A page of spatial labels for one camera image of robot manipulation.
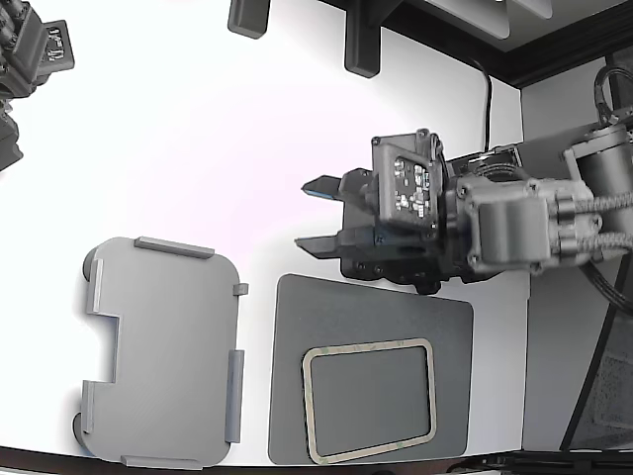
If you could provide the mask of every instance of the black shelf edge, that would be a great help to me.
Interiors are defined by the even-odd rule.
[[[402,0],[319,0],[347,14],[345,67],[364,77],[380,72],[385,27],[461,62],[478,61],[494,78],[522,89],[633,46],[633,1],[626,1],[509,52]],[[261,37],[270,0],[232,0],[229,28]]]
[[[507,53],[511,85],[523,88],[633,45],[626,1]]]

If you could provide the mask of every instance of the rectangular frame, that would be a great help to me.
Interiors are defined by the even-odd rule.
[[[423,347],[426,351],[426,371],[428,378],[428,410],[430,430],[428,434],[407,440],[375,445],[373,447],[359,448],[349,452],[341,452],[333,455],[321,455],[317,451],[317,433],[315,427],[315,405],[313,401],[312,362],[320,356],[333,356],[335,354],[353,354],[370,351],[385,351],[390,349],[405,349]],[[326,346],[313,348],[304,356],[304,402],[306,405],[306,426],[308,429],[308,450],[310,458],[318,465],[347,462],[357,458],[378,455],[381,453],[413,447],[431,441],[437,433],[437,412],[435,407],[435,374],[433,370],[433,347],[426,338],[402,339],[396,341],[380,341],[375,343],[346,344],[343,346]]]

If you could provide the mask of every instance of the gray plastic tray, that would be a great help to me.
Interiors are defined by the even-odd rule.
[[[84,381],[73,429],[128,466],[202,469],[239,442],[243,351],[232,263],[212,249],[116,237],[84,262],[87,313],[118,322],[113,382]]]
[[[423,338],[423,348],[313,358],[315,434],[307,428],[305,372],[311,350]],[[297,275],[281,278],[273,351],[268,454],[277,465],[401,462],[462,455],[468,441],[473,308]],[[429,359],[432,358],[431,378]],[[434,389],[435,421],[430,390]],[[330,455],[425,436],[402,448],[348,459]]]

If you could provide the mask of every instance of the black cable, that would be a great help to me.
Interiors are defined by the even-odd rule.
[[[484,124],[484,151],[489,151],[491,149],[491,109],[493,106],[493,80],[480,62],[472,58],[471,61],[479,68],[480,71],[482,71],[482,73],[484,73],[484,77],[486,77],[487,89],[485,118],[486,123]]]
[[[601,127],[606,127],[611,124],[612,119],[617,119],[613,117],[613,111],[607,104],[606,98],[604,97],[604,84],[606,83],[606,80],[609,77],[616,75],[622,76],[624,79],[633,83],[633,73],[631,73],[631,71],[612,64],[608,64],[603,67],[595,76],[595,82],[593,83],[593,102],[598,112]]]
[[[580,269],[591,285],[595,287],[613,307],[623,314],[633,317],[633,302],[613,287],[593,263],[588,262],[582,265]]]

